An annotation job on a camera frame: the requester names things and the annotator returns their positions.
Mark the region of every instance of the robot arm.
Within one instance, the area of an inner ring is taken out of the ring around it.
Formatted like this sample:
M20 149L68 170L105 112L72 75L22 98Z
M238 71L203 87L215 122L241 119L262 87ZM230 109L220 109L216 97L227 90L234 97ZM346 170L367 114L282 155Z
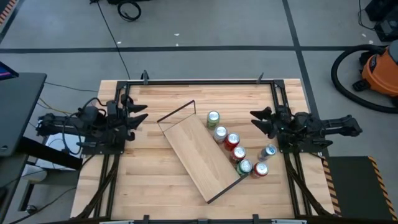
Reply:
M293 115L290 110L279 110L272 113L270 107L250 113L260 119L251 121L256 127L270 139L278 135L280 146L291 152L318 152L333 143L324 139L326 135L358 136L362 132L358 122L351 115L320 120L306 112Z
M119 108L117 102L108 101L106 105L103 105L106 106L105 111L95 106L87 106L89 102L70 116L55 116L49 113L39 117L36 127L37 135L74 134L90 139L91 142L86 142L81 146L95 147L100 144L111 149L126 140L135 140L135 134L131 129L137 129L148 117L148 114L129 117L130 112L137 113L147 106L135 105L133 100L126 95L121 96L122 108Z

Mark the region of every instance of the yellow black striped tape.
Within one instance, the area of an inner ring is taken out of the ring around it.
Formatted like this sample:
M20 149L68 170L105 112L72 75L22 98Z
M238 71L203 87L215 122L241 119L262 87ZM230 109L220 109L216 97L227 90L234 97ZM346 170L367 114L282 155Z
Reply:
M4 8L3 12L0 14L0 25L4 23L6 20L7 16L11 13L12 8L15 6L17 3L17 0L10 0Z
M340 206L338 205L335 185L333 184L333 179L331 178L328 161L326 161L326 158L324 156L320 157L322 159L323 171L325 173L326 182L328 184L329 194L331 198L331 203L333 204L333 209L335 210L336 215L341 216L341 210Z
M376 173L377 179L378 179L379 184L380 184L380 188L383 191L383 195L384 195L384 198L386 200L387 206L388 206L388 208L390 210L392 219L394 221L398 221L397 214L395 213L395 211L394 211L394 209L392 207L392 202L390 201L390 198L388 197L387 189L386 189L386 186L384 185L383 179L381 178L381 174L380 174L379 168L377 167L376 160L373 157L371 157L371 156L368 156L368 158L372 162L372 165L373 165L373 168L374 168L374 172Z

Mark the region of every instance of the green can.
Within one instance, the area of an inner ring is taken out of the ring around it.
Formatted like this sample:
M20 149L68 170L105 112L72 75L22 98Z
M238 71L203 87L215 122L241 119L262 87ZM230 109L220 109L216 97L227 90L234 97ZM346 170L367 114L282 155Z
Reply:
M236 166L236 171L238 172L239 175L250 173L252 169L253 169L253 164L250 162L249 159L243 159Z
M210 111L207 115L206 126L210 130L214 130L220 122L220 114L217 111Z

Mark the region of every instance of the red can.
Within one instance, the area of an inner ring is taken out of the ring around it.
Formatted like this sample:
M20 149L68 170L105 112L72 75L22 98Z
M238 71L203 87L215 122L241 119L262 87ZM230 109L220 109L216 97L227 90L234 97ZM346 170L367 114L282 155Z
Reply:
M268 174L268 166L263 162L254 165L252 176L255 178L265 177Z
M231 151L231 161L232 162L239 162L244 159L246 156L246 150L242 146L236 146L232 151Z
M230 133L224 142L225 149L228 151L232 151L236 146L238 146L240 142L239 135L236 133Z

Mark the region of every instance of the wooden board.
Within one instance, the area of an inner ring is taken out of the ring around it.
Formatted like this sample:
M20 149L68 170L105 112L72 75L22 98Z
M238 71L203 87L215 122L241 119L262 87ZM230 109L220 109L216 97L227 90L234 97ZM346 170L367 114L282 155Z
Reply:
M164 135L208 203L239 179L196 114L167 129Z
M292 112L308 111L300 80L285 80L285 85ZM116 81L102 81L98 97L101 101L113 100L115 88ZM194 99L203 125L210 110L219 111L221 124L240 134L247 158L254 162L262 147L277 144L250 122L250 110L266 106L273 109L268 85L133 86L130 96L137 104L148 105L143 112L149 116L138 127L136 140L126 144L121 156L113 219L142 220L143 215L150 215L151 219L252 218L255 213L260 218L293 217L282 154L267 161L267 177L248 177L208 205L156 123ZM309 154L300 157L308 188L325 209L333 212L321 160ZM81 212L98 188L102 158L95 156L80 172L72 217ZM301 194L298 197L303 213Z

